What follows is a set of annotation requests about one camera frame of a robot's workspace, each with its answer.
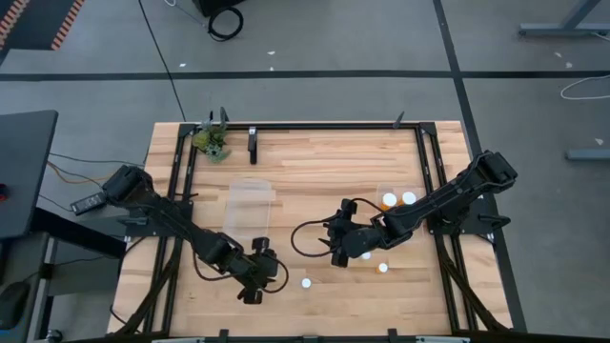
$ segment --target black floor stripe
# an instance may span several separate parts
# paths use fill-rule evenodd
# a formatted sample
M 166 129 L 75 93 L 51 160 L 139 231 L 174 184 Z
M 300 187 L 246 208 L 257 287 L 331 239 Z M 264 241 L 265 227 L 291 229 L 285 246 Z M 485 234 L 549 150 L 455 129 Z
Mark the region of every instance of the black floor stripe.
M 172 73 L 174 80 L 243 80 L 288 78 L 451 78 L 449 71 L 203 71 Z M 168 80 L 165 72 L 0 74 L 0 81 L 132 81 Z
M 0 65 L 5 57 L 0 51 Z M 610 71 L 201 71 L 172 73 L 174 80 L 246 80 L 303 78 L 436 78 L 436 79 L 561 79 L 609 75 Z M 0 73 L 2 82 L 155 81 L 165 72 Z
M 462 117 L 464 120 L 464 127 L 466 128 L 466 136 L 470 143 L 470 149 L 473 154 L 481 152 L 480 141 L 478 140 L 477 128 L 475 127 L 475 119 L 468 102 L 468 94 L 466 87 L 464 86 L 464 73 L 460 72 L 458 57 L 454 48 L 454 43 L 451 39 L 451 33 L 449 32 L 449 26 L 447 24 L 447 18 L 445 16 L 445 10 L 442 7 L 441 0 L 433 0 L 435 5 L 435 12 L 437 13 L 438 26 L 440 28 L 440 34 L 442 41 L 445 46 L 447 53 L 447 60 L 449 61 L 449 68 L 451 69 L 454 84 L 456 86 L 457 100 L 461 108 Z M 493 209 L 497 210 L 495 199 L 493 195 L 487 196 L 487 201 L 491 201 Z M 515 276 L 513 274 L 512 266 L 510 263 L 510 257 L 508 250 L 506 249 L 506 242 L 504 240 L 504 234 L 502 230 L 495 232 L 496 237 L 496 256 L 498 260 L 498 267 L 502 279 L 502 286 L 506 294 L 506 301 L 508 303 L 508 309 L 511 314 L 513 327 L 520 332 L 526 332 L 525 318 L 523 317 L 523 309 L 519 302 L 519 294 L 517 292 L 517 283 L 515 282 Z
M 585 78 L 610 75 L 610 71 L 461 71 L 462 78 L 537 79 Z

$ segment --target black power adapter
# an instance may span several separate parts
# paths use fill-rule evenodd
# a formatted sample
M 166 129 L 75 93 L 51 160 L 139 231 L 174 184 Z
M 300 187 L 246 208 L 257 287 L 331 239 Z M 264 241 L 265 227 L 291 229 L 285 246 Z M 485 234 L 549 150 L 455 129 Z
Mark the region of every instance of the black power adapter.
M 70 204 L 70 208 L 75 215 L 81 215 L 104 206 L 106 206 L 106 194 L 103 192 L 90 195 Z

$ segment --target table leg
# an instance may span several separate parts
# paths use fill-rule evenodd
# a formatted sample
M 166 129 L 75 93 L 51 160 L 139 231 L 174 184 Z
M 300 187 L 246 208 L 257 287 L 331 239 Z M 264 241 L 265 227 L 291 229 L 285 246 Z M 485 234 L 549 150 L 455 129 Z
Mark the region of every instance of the table leg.
M 521 24 L 520 35 L 584 35 L 591 33 L 606 34 L 610 24 L 581 24 L 582 20 L 600 3 L 601 0 L 580 0 L 559 24 Z

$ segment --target white cable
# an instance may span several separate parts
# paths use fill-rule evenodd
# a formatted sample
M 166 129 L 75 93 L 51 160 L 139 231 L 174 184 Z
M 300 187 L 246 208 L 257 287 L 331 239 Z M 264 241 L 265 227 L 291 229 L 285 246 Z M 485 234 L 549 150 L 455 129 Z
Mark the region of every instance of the white cable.
M 601 39 L 603 39 L 603 40 L 607 40 L 608 42 L 610 42 L 610 38 L 608 38 L 608 37 L 604 37 L 604 36 L 602 36 L 602 35 L 601 35 L 601 34 L 599 34 L 599 33 L 591 33 L 591 34 L 593 34 L 594 36 L 599 37 L 599 38 L 601 38 Z
M 591 33 L 591 34 L 593 34 L 594 36 L 596 36 L 598 38 L 601 38 L 601 39 L 603 39 L 605 41 L 610 42 L 610 38 L 604 37 L 604 36 L 602 36 L 599 33 L 594 32 L 594 33 Z M 569 89 L 571 89 L 571 88 L 575 87 L 576 85 L 579 85 L 579 84 L 581 84 L 583 82 L 587 82 L 587 81 L 591 81 L 591 80 L 601 80 L 601 79 L 605 79 L 605 78 L 609 78 L 609 77 L 610 77 L 610 75 L 584 78 L 582 80 L 579 80 L 579 81 L 577 81 L 577 82 L 575 82 L 573 84 L 570 84 L 570 85 L 566 86 L 563 90 L 561 90 L 559 95 L 561 96 L 562 99 L 565 99 L 565 100 L 601 100 L 601 99 L 610 99 L 610 94 L 609 95 L 600 95 L 600 96 L 582 96 L 582 97 L 572 97 L 572 96 L 565 96 L 564 95 L 567 90 L 569 90 Z

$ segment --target orange and black tape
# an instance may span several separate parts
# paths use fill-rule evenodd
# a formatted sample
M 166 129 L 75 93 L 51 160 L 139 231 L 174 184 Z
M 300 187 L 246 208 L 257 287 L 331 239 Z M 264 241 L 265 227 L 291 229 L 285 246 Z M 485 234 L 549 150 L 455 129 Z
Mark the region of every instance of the orange and black tape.
M 59 50 L 59 48 L 61 48 L 62 43 L 64 43 L 66 37 L 68 36 L 68 32 L 70 32 L 72 24 L 74 24 L 74 20 L 76 20 L 76 15 L 78 15 L 78 12 L 83 7 L 84 3 L 85 0 L 74 0 L 72 3 L 68 14 L 66 14 L 64 22 L 59 27 L 59 30 L 57 31 L 57 34 L 55 34 L 55 38 L 51 43 L 51 48 L 53 50 Z
M 19 17 L 26 9 L 29 2 L 30 0 L 14 0 L 12 4 L 10 4 L 7 13 L 0 19 L 0 50 L 4 48 L 10 32 L 17 24 Z

